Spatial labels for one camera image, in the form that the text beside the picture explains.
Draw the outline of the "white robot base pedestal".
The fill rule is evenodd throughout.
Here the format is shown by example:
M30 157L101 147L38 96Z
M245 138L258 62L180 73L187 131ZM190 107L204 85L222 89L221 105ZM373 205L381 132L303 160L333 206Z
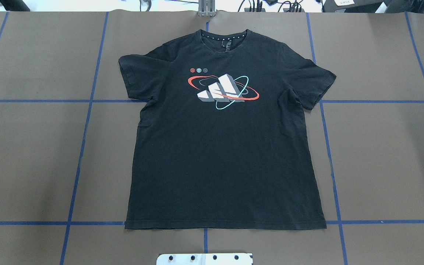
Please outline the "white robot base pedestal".
M253 265L251 253L184 253L161 254L157 265Z

